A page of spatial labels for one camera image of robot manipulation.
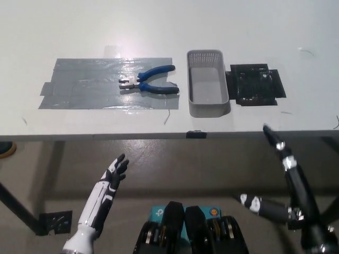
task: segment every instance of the white table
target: white table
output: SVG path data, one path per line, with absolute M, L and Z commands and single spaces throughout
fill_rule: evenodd
M 17 0 L 0 3 L 0 140 L 208 138 L 273 129 L 339 134 L 338 0 Z M 111 46 L 114 50 L 105 50 Z M 267 63 L 287 98 L 219 118 L 190 116 L 186 53 Z M 179 110 L 39 110 L 57 58 L 172 57 Z

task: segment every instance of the blue-handled pliers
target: blue-handled pliers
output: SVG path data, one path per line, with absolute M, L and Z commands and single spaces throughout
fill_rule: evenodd
M 140 91 L 146 91 L 153 94 L 177 94 L 179 93 L 179 88 L 176 86 L 171 87 L 151 86 L 145 82 L 154 75 L 166 73 L 173 70 L 175 70 L 174 65 L 164 65 L 155 67 L 151 70 L 148 70 L 147 72 L 141 72 L 138 74 L 138 77 L 119 79 L 120 83 L 119 88 L 120 89 L 139 88 Z

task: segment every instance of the yellow object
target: yellow object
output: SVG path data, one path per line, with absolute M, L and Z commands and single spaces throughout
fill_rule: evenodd
M 12 147 L 8 151 L 1 153 L 0 159 L 4 159 L 4 158 L 11 156 L 15 151 L 16 151 L 16 144 L 12 142 Z

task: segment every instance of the robotic arm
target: robotic arm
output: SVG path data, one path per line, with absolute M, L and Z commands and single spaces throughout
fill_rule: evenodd
M 124 180 L 129 160 L 122 154 L 106 169 L 95 184 L 78 222 L 78 230 L 61 254 L 93 254 L 93 242 L 99 238 L 113 204 L 120 181 Z
M 338 240 L 329 226 L 339 217 L 339 198 L 321 214 L 312 190 L 291 149 L 268 126 L 264 134 L 279 156 L 291 197 L 289 206 L 254 195 L 241 194 L 236 199 L 251 212 L 272 222 L 287 224 L 289 230 L 301 229 L 301 246 L 305 253 L 338 254 Z

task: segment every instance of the gray duct tape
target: gray duct tape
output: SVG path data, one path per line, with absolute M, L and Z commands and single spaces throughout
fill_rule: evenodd
M 139 89 L 121 90 L 119 79 L 154 67 L 171 65 L 171 58 L 57 59 L 51 82 L 41 90 L 39 109 L 161 109 L 177 110 L 179 95 L 156 95 Z M 173 86 L 167 75 L 147 81 Z

